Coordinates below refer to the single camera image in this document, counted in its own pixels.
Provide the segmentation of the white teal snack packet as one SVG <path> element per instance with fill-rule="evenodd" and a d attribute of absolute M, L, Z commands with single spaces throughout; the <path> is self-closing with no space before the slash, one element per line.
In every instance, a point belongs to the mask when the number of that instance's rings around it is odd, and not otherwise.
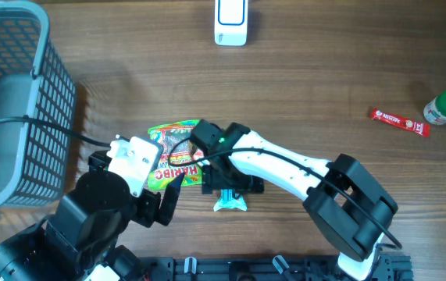
<path fill-rule="evenodd" d="M 231 189 L 224 189 L 220 192 L 220 197 L 213 207 L 213 211 L 217 212 L 222 209 L 239 209 L 246 212 L 248 210 L 242 194 L 236 193 Z"/>

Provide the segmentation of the white barcode scanner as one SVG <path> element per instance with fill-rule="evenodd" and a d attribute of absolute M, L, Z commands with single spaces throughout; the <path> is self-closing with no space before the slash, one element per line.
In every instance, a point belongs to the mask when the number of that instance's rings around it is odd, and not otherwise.
<path fill-rule="evenodd" d="M 248 0 L 215 0 L 214 41 L 219 46 L 240 47 L 248 38 Z"/>

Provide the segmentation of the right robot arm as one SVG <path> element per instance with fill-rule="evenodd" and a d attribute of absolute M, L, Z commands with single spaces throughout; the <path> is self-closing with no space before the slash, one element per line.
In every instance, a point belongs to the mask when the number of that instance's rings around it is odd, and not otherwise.
<path fill-rule="evenodd" d="M 230 190 L 232 201 L 261 194 L 270 182 L 297 197 L 323 236 L 339 250 L 337 266 L 353 280 L 371 277 L 387 237 L 401 243 L 389 226 L 398 205 L 355 158 L 334 161 L 297 154 L 238 123 L 225 130 L 204 119 L 189 141 L 203 153 L 202 191 Z"/>

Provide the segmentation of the Haribo gummy candy bag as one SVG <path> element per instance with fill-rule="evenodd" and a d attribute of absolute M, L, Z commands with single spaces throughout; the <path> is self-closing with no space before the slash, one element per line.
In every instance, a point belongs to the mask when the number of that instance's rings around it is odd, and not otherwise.
<path fill-rule="evenodd" d="M 182 186 L 194 186 L 202 183 L 201 164 L 192 164 L 182 167 L 169 165 L 168 156 L 174 149 L 170 161 L 173 164 L 191 162 L 194 158 L 203 157 L 203 152 L 193 147 L 187 138 L 198 125 L 198 119 L 184 120 L 170 124 L 162 124 L 148 129 L 150 138 L 161 144 L 164 148 L 157 169 L 148 175 L 148 188 L 150 190 L 164 190 L 169 182 L 184 173 Z"/>

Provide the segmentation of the green lid jar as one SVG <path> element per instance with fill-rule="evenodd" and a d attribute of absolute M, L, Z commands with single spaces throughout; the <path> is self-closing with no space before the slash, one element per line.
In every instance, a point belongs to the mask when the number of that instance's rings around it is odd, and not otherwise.
<path fill-rule="evenodd" d="M 424 118 L 434 125 L 446 124 L 446 91 L 436 96 L 423 110 Z"/>

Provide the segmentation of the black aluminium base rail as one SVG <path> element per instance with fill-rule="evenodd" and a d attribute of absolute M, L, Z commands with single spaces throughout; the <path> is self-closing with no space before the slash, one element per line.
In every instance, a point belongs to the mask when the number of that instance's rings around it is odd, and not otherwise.
<path fill-rule="evenodd" d="M 284 265 L 274 265 L 271 258 L 143 258 L 145 280 L 151 281 L 230 281 L 230 280 L 351 280 L 337 265 L 333 255 L 285 258 Z M 413 281 L 409 256 L 382 254 L 367 280 Z"/>

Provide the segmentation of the grey plastic mesh basket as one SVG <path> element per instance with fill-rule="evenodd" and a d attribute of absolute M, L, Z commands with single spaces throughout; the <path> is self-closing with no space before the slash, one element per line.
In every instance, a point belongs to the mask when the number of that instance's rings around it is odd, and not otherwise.
<path fill-rule="evenodd" d="M 0 1 L 0 207 L 42 207 L 62 195 L 76 104 L 46 11 Z"/>

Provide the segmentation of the small red item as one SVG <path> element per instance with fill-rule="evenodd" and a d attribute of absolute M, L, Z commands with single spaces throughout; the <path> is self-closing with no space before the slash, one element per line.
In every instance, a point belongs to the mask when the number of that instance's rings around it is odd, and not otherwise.
<path fill-rule="evenodd" d="M 430 125 L 426 123 L 417 122 L 412 119 L 407 119 L 401 116 L 397 116 L 391 113 L 386 113 L 375 108 L 371 112 L 371 118 L 373 120 L 378 120 L 383 123 L 387 123 L 391 126 L 397 127 L 402 130 L 417 133 L 422 137 L 430 136 Z"/>

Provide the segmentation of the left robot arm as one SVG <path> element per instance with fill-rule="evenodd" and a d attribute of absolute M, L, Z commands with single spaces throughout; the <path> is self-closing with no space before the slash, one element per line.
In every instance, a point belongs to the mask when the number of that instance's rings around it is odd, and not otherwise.
<path fill-rule="evenodd" d="M 134 197 L 126 180 L 107 170 L 111 161 L 105 151 L 94 152 L 55 214 L 0 244 L 0 280 L 152 279 L 152 267 L 116 242 L 131 221 L 169 225 L 185 175 L 163 194 Z"/>

